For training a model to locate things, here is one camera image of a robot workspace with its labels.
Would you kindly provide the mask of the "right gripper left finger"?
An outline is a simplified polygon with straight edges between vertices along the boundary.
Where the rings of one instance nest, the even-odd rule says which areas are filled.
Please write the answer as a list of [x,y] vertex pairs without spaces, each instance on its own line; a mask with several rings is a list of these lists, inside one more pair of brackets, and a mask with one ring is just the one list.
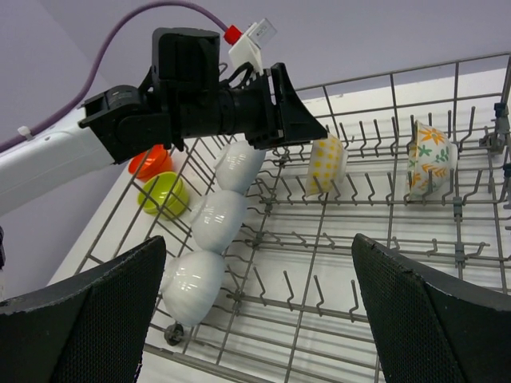
[[154,236],[1,303],[3,382],[134,382],[166,260]]

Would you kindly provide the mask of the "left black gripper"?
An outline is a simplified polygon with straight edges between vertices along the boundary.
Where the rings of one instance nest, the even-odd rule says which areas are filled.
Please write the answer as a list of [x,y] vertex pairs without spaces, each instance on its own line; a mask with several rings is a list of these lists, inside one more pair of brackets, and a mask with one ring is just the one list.
[[262,74],[253,73],[245,84],[252,97],[253,122],[245,131],[254,148],[277,148],[327,138],[327,130],[312,116],[297,95],[284,63]]

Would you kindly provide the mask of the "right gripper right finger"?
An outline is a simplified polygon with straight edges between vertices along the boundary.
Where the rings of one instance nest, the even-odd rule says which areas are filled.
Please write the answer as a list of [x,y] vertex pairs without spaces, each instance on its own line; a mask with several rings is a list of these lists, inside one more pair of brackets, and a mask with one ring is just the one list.
[[508,382],[510,297],[357,234],[351,254],[388,382]]

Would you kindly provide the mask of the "beige blue patterned bowl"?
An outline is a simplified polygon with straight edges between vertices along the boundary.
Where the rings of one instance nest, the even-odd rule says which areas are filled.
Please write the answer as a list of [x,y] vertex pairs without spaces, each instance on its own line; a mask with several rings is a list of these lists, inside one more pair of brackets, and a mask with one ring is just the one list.
[[305,196],[330,192],[342,183],[347,173],[348,151],[343,142],[331,134],[314,140],[307,169]]

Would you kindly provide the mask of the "floral patterned bowl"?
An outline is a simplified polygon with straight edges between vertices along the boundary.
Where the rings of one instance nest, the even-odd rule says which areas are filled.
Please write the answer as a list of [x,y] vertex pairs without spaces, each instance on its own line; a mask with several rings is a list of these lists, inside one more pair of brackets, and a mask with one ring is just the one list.
[[420,200],[438,192],[458,165],[458,147],[446,133],[414,122],[414,141],[409,146],[406,170],[408,200]]

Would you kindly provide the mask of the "orange bowl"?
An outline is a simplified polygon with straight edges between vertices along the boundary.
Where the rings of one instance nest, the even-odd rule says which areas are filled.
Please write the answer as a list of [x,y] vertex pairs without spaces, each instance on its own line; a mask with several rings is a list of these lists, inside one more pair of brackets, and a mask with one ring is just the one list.
[[130,174],[135,174],[137,172],[138,179],[147,178],[164,162],[166,156],[167,151],[164,146],[162,144],[157,144],[147,152],[142,152],[131,159],[128,171]]
[[146,182],[162,172],[170,172],[170,171],[172,171],[172,158],[167,152],[167,156],[164,159],[164,162],[160,164],[160,166],[157,168],[157,170],[151,176],[149,176],[147,178],[142,178],[142,179],[138,179],[136,176],[136,178],[138,180]]

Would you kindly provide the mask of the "lime green bowl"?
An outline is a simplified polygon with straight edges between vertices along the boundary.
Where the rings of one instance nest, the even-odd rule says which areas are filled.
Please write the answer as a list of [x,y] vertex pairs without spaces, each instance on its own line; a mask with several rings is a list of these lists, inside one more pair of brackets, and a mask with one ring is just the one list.
[[175,172],[162,172],[142,186],[137,203],[146,211],[154,211],[165,203],[170,206],[183,190],[183,180]]
[[163,208],[163,211],[162,211],[163,219],[174,219],[187,210],[188,202],[189,202],[189,196],[188,196],[188,192],[184,186],[183,190],[179,194],[178,200],[173,202],[170,206],[167,206],[165,203],[163,203],[154,211],[146,211],[143,209],[143,207],[142,207],[142,210],[146,214],[157,215],[160,212],[160,209]]

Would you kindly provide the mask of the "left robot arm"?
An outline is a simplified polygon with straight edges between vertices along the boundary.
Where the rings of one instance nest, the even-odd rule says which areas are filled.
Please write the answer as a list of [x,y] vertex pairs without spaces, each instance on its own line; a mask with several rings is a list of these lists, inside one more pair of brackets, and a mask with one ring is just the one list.
[[243,64],[243,82],[220,79],[220,35],[193,28],[153,32],[142,83],[118,85],[71,106],[28,140],[1,147],[1,211],[8,213],[90,172],[155,145],[244,134],[257,149],[323,139],[327,130],[296,94],[284,64],[262,73]]

